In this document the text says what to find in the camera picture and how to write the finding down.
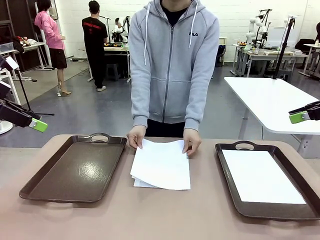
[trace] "stack of paper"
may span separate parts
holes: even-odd
[[[131,168],[135,187],[190,190],[189,159],[184,141],[158,143],[143,139]]]
[[[269,152],[222,152],[243,202],[306,204]]]

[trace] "pink jacket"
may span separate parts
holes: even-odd
[[[35,17],[34,24],[44,31],[46,44],[49,48],[65,49],[65,44],[61,39],[58,25],[47,12],[39,12]]]

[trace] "brown tray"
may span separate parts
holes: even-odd
[[[93,140],[103,136],[106,140]],[[70,137],[21,189],[28,200],[95,203],[105,195],[127,139],[105,133]]]
[[[252,145],[253,150],[247,148],[237,149],[237,145],[239,144]],[[320,219],[319,197],[278,147],[272,145],[258,145],[250,141],[238,141],[233,144],[216,144],[215,149],[220,159],[234,206],[241,215],[276,221],[306,221]],[[242,201],[222,150],[269,152],[274,161],[290,179],[291,183],[301,193],[306,204]]]

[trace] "gray hoodie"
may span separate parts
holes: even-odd
[[[134,126],[147,119],[199,129],[219,46],[219,21],[192,0],[174,27],[160,0],[134,14],[129,31]]]

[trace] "hoodie drawstring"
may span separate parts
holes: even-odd
[[[189,48],[191,47],[191,44],[192,44],[192,34],[193,34],[195,19],[196,19],[196,15],[197,15],[198,4],[199,4],[199,1],[197,0],[197,1],[196,1],[196,6],[195,6],[194,16],[193,16],[193,20],[192,20],[192,25],[191,25],[191,34],[190,34]]]
[[[150,13],[151,3],[148,5],[145,17],[145,43],[144,43],[144,65],[147,65],[146,51],[147,51],[147,40],[148,40],[148,18]]]

